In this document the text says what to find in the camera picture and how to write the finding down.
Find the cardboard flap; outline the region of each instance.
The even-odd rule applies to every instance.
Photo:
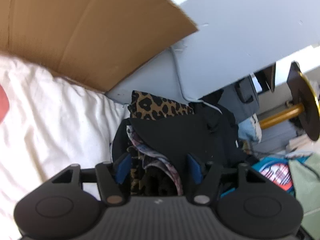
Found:
[[[196,31],[169,0],[0,0],[0,49],[97,90]]]

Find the gold pole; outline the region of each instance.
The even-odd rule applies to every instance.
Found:
[[[304,112],[304,106],[302,103],[294,105],[286,110],[281,111],[278,114],[274,114],[268,118],[265,118],[259,122],[261,129],[267,129],[285,120],[297,117]]]

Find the leopard print clothing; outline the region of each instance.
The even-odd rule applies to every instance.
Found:
[[[168,116],[194,114],[190,106],[135,90],[132,91],[132,101],[128,109],[132,118],[147,120],[159,120]]]

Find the white cord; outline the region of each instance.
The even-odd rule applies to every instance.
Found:
[[[174,68],[176,70],[176,74],[178,76],[178,82],[179,82],[179,87],[180,87],[180,91],[181,91],[181,95],[183,97],[184,100],[186,101],[189,101],[189,102],[194,102],[194,103],[203,103],[211,108],[214,108],[216,109],[217,111],[220,112],[220,114],[222,114],[221,110],[216,107],[216,106],[213,106],[205,101],[203,101],[202,99],[191,99],[191,98],[188,98],[185,94],[184,94],[184,90],[183,90],[183,86],[182,86],[182,81],[181,81],[181,76],[180,76],[180,68],[179,68],[179,65],[178,65],[178,60],[177,60],[177,56],[174,52],[174,49],[172,47],[169,47],[169,51],[170,53],[172,54],[172,58],[173,58],[173,64],[174,64]]]

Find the green fabric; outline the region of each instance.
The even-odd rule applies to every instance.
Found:
[[[313,154],[304,164],[320,174],[320,155]],[[320,181],[298,161],[289,161],[289,167],[296,198],[304,211],[301,225],[314,239],[320,239]]]

